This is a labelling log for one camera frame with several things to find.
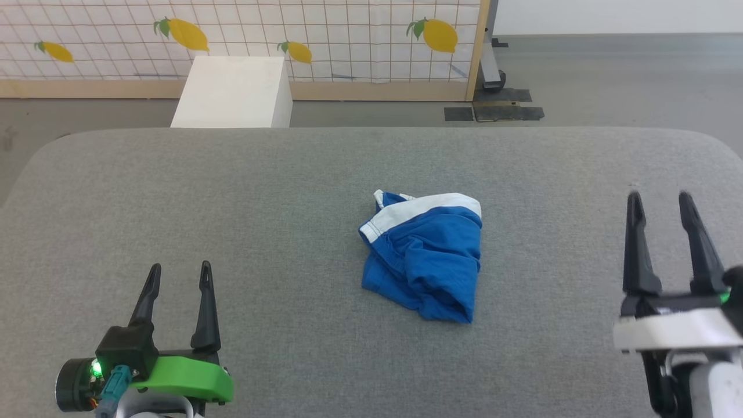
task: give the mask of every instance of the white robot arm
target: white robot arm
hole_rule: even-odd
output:
[[[127,390],[119,401],[114,418],[166,418],[171,414],[152,411],[182,411],[184,418],[204,418],[185,396],[148,390]]]
[[[691,196],[678,197],[689,234],[691,292],[662,292],[645,240],[640,194],[627,202],[624,252],[626,293],[614,325],[614,346],[640,353],[650,403],[661,418],[743,417],[743,266],[724,270]],[[705,363],[674,364],[679,354]]]

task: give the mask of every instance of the white box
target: white box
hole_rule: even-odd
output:
[[[198,56],[170,127],[289,127],[291,107],[283,57]]]

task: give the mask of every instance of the grid pattern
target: grid pattern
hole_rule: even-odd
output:
[[[183,79],[208,54],[285,56],[294,81],[466,82],[478,14],[479,0],[0,0],[0,78]],[[163,18],[196,25],[209,51],[166,38],[153,27]],[[455,30],[453,54],[432,50],[426,31],[406,33],[424,18]],[[287,41],[311,63],[292,57],[296,45],[277,48]]]

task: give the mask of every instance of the wooden frame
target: wooden frame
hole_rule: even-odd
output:
[[[480,1],[467,83],[298,83],[294,100],[472,101],[477,85],[490,0]],[[0,80],[0,97],[178,99],[185,80]]]

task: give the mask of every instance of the green leaf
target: green leaf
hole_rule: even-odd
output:
[[[165,35],[166,38],[170,37],[170,21],[168,19],[160,20],[160,32]]]
[[[426,22],[428,22],[428,21],[425,20],[425,19],[419,20],[415,24],[415,26],[413,26],[413,35],[415,35],[415,38],[416,39],[420,39],[421,38],[421,34],[423,33],[423,29],[426,28]]]

